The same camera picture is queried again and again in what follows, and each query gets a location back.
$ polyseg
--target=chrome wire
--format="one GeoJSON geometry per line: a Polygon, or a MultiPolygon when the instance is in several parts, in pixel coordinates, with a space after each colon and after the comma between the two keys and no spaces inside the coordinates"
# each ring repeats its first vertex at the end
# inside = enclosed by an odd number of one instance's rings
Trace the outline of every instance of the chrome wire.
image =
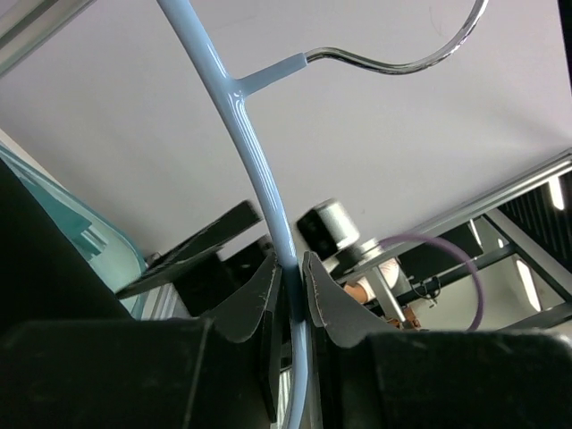
{"type": "Polygon", "coordinates": [[[489,0],[476,0],[471,13],[468,15],[467,20],[458,31],[458,33],[441,49],[435,53],[426,56],[425,58],[414,61],[413,63],[404,64],[390,64],[382,63],[380,61],[372,60],[361,55],[356,55],[337,47],[318,47],[306,52],[306,59],[309,63],[323,58],[330,58],[333,60],[343,61],[350,65],[355,65],[360,69],[366,69],[371,72],[378,72],[381,74],[410,74],[420,72],[437,63],[440,63],[449,55],[453,54],[475,29],[476,24],[484,13],[486,5],[489,0]]]}

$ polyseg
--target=light blue plastic frame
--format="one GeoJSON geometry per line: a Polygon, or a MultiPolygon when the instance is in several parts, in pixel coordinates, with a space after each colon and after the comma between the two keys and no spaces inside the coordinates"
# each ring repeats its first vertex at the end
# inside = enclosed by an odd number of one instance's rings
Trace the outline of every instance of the light blue plastic frame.
{"type": "Polygon", "coordinates": [[[381,74],[403,75],[420,72],[444,60],[463,44],[484,13],[488,0],[475,0],[473,9],[458,33],[441,49],[413,63],[382,63],[338,48],[324,47],[291,56],[242,79],[234,79],[226,71],[189,0],[157,2],[197,69],[247,169],[268,224],[278,262],[284,272],[290,302],[293,376],[283,427],[299,429],[311,363],[308,353],[308,325],[305,319],[306,301],[303,298],[302,279],[290,226],[270,167],[248,118],[245,101],[259,89],[303,69],[308,62],[321,58],[343,61],[381,74]]]}

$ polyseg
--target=glass panel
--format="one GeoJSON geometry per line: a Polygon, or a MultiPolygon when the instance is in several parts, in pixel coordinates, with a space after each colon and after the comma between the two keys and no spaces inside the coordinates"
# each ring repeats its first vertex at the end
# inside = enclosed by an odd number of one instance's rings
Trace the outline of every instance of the glass panel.
{"type": "MultiPolygon", "coordinates": [[[[135,245],[108,221],[1,145],[0,159],[18,176],[109,289],[122,288],[146,270],[145,260],[135,245]]],[[[122,303],[134,317],[140,318],[146,299],[147,294],[141,294],[122,303]]]]}

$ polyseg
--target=curved tube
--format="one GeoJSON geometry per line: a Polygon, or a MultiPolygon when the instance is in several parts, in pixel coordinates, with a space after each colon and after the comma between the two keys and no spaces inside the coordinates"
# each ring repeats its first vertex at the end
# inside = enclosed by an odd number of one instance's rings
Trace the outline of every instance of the curved tube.
{"type": "Polygon", "coordinates": [[[473,6],[471,13],[468,15],[467,20],[449,43],[437,52],[426,56],[421,60],[414,61],[413,63],[382,63],[380,61],[372,60],[371,58],[352,54],[351,52],[344,51],[337,47],[318,47],[316,49],[312,49],[311,51],[306,52],[306,59],[311,63],[315,60],[321,60],[322,58],[331,58],[333,60],[343,61],[350,65],[355,65],[361,69],[381,74],[401,75],[420,72],[440,63],[449,55],[453,54],[465,42],[468,35],[471,34],[471,31],[473,31],[477,22],[483,15],[484,9],[488,3],[489,0],[475,0],[475,5],[473,6]]]}
{"type": "Polygon", "coordinates": [[[467,265],[467,270],[471,273],[471,277],[473,277],[473,282],[475,282],[475,289],[476,289],[476,312],[475,318],[470,326],[467,328],[468,331],[476,331],[476,329],[481,325],[483,321],[483,313],[484,313],[484,292],[483,292],[483,284],[481,283],[481,279],[477,274],[476,265],[473,260],[465,253],[461,248],[455,246],[453,243],[441,239],[439,237],[431,237],[424,234],[417,234],[414,232],[405,233],[394,235],[392,237],[388,237],[387,239],[380,240],[379,244],[382,248],[393,246],[395,244],[400,244],[405,241],[421,241],[425,244],[433,246],[434,248],[440,248],[445,252],[449,253],[452,257],[457,259],[461,264],[467,265]]]}
{"type": "Polygon", "coordinates": [[[302,54],[294,55],[250,77],[235,80],[224,68],[189,0],[157,2],[197,69],[231,135],[257,194],[278,262],[282,266],[290,302],[293,346],[293,383],[284,427],[299,429],[306,403],[309,374],[306,302],[290,226],[264,151],[248,118],[245,99],[249,94],[304,68],[307,64],[306,58],[302,54]]]}

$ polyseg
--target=light blue tube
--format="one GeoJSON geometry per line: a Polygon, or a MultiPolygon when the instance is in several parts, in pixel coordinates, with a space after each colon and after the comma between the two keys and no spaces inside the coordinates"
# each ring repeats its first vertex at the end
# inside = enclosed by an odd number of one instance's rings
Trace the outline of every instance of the light blue tube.
{"type": "Polygon", "coordinates": [[[246,78],[235,80],[224,69],[223,62],[189,0],[157,2],[195,65],[247,169],[284,272],[290,301],[294,351],[293,383],[285,427],[299,429],[306,401],[309,367],[302,280],[290,226],[270,167],[248,118],[245,99],[259,89],[304,68],[307,65],[306,57],[304,54],[294,55],[246,78]]]}

